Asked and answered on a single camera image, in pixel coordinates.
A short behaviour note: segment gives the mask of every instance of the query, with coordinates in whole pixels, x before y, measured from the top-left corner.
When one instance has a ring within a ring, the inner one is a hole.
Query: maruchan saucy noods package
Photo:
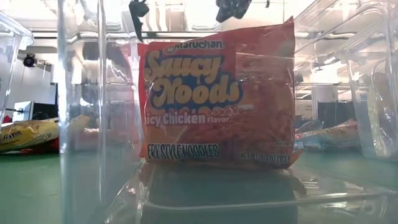
[[[220,167],[291,165],[294,48],[292,19],[146,46],[141,156]]]

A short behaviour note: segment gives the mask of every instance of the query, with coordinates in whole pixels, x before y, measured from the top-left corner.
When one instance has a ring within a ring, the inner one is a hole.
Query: orange snack bag
[[[141,156],[221,167],[291,165],[294,48],[292,19],[149,44]]]

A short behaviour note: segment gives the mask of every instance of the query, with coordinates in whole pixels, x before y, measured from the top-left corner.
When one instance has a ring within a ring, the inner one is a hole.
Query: maruchan logo
[[[166,54],[172,54],[176,50],[185,50],[185,49],[223,49],[224,43],[222,41],[217,40],[203,40],[203,41],[193,41],[193,42],[186,42],[181,44],[176,44],[164,49]]]

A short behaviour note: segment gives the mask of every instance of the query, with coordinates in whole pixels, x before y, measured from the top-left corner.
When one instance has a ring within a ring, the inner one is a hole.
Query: green floor
[[[398,190],[398,164],[365,159],[360,153],[305,153],[295,166],[325,175]],[[60,223],[58,155],[0,156],[0,223]]]

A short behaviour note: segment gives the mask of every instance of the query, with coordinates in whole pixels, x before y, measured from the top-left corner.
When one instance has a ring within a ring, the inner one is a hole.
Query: clear plastic container
[[[397,167],[358,151],[304,152],[290,169],[273,171],[144,163],[138,155],[139,57],[121,16],[125,2],[59,2],[63,223],[396,223]],[[318,1],[302,13],[318,21],[311,25],[317,29],[325,22],[319,12],[330,6],[320,2],[336,1]],[[356,30],[349,38],[366,27],[351,26]],[[338,50],[344,41],[337,41],[330,51],[306,53],[302,67],[311,70],[317,54]],[[87,120],[83,130],[70,125],[79,116]]]
[[[31,44],[31,31],[0,12],[0,125],[6,111],[8,96],[12,94],[10,86],[18,50],[26,50]]]
[[[382,17],[342,45],[339,54],[350,72],[363,154],[398,161],[397,11],[385,5],[379,12]]]

